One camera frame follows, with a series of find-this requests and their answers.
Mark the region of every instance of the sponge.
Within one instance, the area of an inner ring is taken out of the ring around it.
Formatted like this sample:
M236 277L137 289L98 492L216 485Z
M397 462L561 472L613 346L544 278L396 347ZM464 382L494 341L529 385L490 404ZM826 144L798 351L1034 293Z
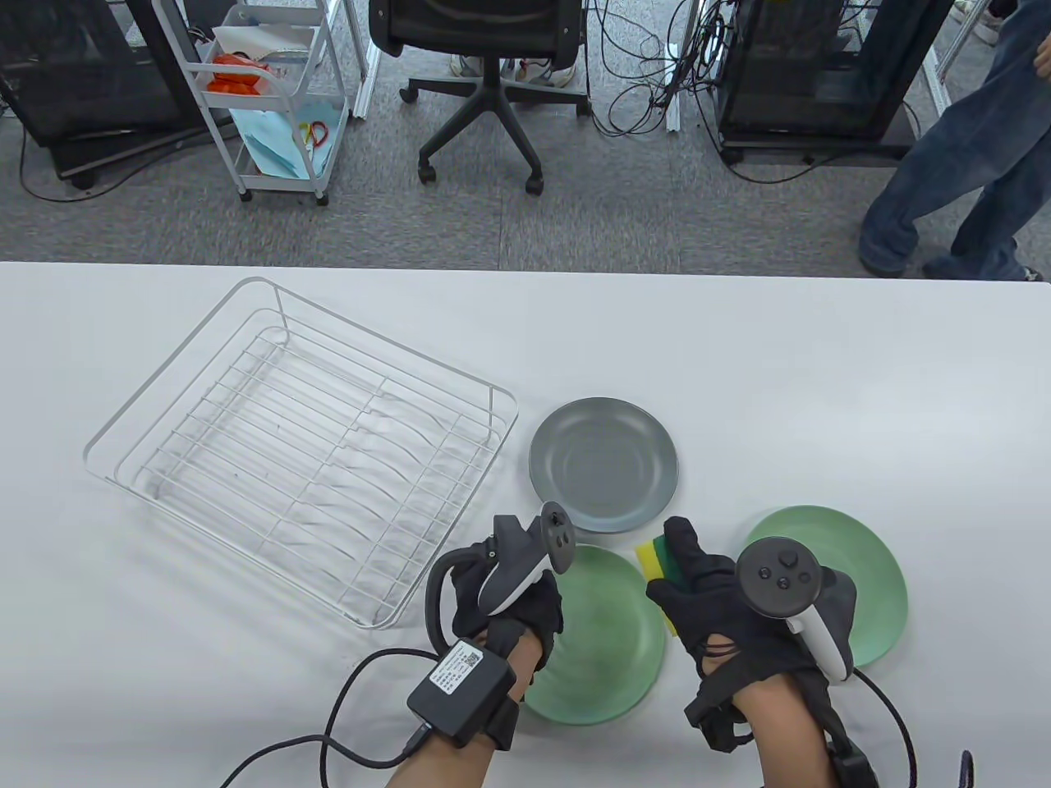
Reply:
M682 569L679 568L678 562L672 557L667 548L667 540L663 535L653 541L640 544L635 548L635 555L642 566L642 576L645 577L646 582L664 579L677 588L686 592L689 590L686 578L682 574ZM679 634L675 630L672 622L668 621L667 616L664 617L664 623L667 624L667 628L672 631L672 635L678 638Z

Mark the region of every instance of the plate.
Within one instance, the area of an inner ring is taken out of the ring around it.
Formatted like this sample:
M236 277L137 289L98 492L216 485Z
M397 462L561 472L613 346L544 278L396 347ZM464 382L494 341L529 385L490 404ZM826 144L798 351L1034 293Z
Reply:
M558 501L578 528L619 534L664 510L679 462L672 437L648 413L590 397L543 420L530 447L529 474L540 500Z
M667 636L639 571L616 553L578 545L558 578L564 631L526 705L552 722L597 725L631 710L657 681Z
M805 544L825 566L845 572L858 586L850 650L864 667L894 647L909 617L905 576L883 540L864 524L825 506L789 506L775 512L748 535L748 544L785 536Z

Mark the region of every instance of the blue paper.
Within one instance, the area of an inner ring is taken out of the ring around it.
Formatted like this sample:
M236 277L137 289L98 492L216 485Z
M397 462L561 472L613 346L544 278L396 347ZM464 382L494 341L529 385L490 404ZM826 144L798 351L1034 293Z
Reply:
M288 125L288 117L284 112L231 109L230 116L260 172L274 178L310 180L303 164L303 157L300 155L295 145L293 130ZM298 130L301 123L309 124L317 121L328 126L329 130L325 143L313 149L311 161L314 175L320 178L325 171L329 157L332 155L335 132L339 126L339 112L327 102L308 104L301 108L295 117L294 133L303 133Z

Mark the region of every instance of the wire dish rack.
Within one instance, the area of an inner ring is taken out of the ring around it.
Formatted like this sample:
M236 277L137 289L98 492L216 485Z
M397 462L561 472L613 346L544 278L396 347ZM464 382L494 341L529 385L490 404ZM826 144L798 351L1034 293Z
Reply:
M507 390L252 277L84 463L375 628L405 609L517 417Z

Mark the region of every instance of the black office chair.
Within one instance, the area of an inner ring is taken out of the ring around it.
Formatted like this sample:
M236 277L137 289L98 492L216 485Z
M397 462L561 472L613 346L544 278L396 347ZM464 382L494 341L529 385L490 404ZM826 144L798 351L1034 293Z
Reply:
M512 103L576 104L577 117L591 115L588 96L500 78L501 58L542 58L569 68L580 46L581 0L369 0L369 32L393 57L404 46L482 58L480 79L410 79L401 99L413 103L420 90L462 96L467 102L419 149L419 180L434 181L431 157L482 112L495 112L533 172L526 191L543 191L540 159L518 123Z

